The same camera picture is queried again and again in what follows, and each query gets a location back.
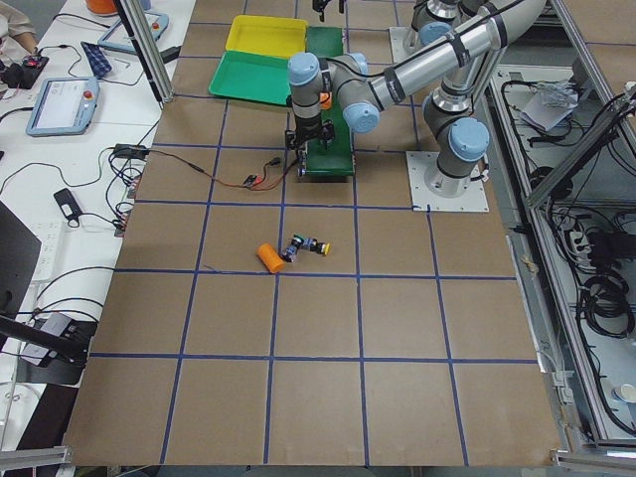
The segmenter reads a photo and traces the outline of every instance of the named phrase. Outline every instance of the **orange object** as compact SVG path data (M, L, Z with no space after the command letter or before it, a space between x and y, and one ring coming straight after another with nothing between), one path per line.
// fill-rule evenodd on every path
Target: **orange object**
M323 109L331 109L331 92L320 93L320 107Z
M95 15L114 15L117 7L112 0L86 0L86 7Z
M278 273L285 267L285 262L269 243L261 245L256 250L256 254L258 258L260 258L260 261L267 267L269 273Z

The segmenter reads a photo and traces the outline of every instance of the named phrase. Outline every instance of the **green conveyor belt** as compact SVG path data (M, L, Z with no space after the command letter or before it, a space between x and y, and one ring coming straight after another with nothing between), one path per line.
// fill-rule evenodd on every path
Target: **green conveyor belt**
M307 51L319 58L338 57L344 53L342 29L333 27L309 27ZM353 176L354 159L351 150L351 132L342 115L338 101L331 109L323 111L323 120L331 119L336 137L325 148L321 141L313 139L307 144L305 174L307 176Z

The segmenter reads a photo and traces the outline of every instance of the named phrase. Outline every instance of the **white robotic arm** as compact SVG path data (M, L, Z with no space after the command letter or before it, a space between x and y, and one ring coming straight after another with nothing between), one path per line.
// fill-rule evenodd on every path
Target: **white robotic arm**
M499 59L497 52L533 25L545 3L463 0L459 8L464 13L463 23L445 32L438 30L439 38L376 75L368 74L361 54L335 59L295 55L289 61L288 74L296 128L286 133L287 147L298 153L310 139L325 143L332 139L333 128L321 117L322 92L332 93L339 101L353 132L365 133L376 128L381 111L445 75L441 86L424 102L424 118L441 150L437 161L441 176L435 180L446 179L443 187L436 184L434 188L440 195L458 195L461 180L470 175L489 141L485 126L467 117L473 96L483 91ZM429 0L426 6L431 4L451 7L457 2ZM417 18L417 6L413 19Z

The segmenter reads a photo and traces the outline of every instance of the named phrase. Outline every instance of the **tablet device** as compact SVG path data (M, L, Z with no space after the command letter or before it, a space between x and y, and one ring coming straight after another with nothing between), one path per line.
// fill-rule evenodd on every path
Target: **tablet device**
M152 38L156 42L163 32L168 28L168 15L157 12L145 12L146 20L148 21L148 27L152 33ZM104 33L97 42L103 48L107 50L114 50L116 52L135 54L135 49L132 46L132 42L128 37L128 32L121 23L121 20L117 21L112 27L110 27L106 33Z
M84 134L97 106L95 77L44 81L27 125L30 136Z

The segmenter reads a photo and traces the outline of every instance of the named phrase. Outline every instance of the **green tray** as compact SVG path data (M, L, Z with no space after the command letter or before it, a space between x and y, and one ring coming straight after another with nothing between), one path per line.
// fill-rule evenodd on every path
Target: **green tray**
M287 60L227 51L210 83L211 94L286 105L290 94Z
M307 29L307 51L317 57L338 57L343 54L342 29L333 27L309 27ZM322 118L331 119L336 138L325 149L313 139L307 144L305 174L313 177L353 176L354 160L351 150L351 132L343 118L338 101L331 109L322 112Z

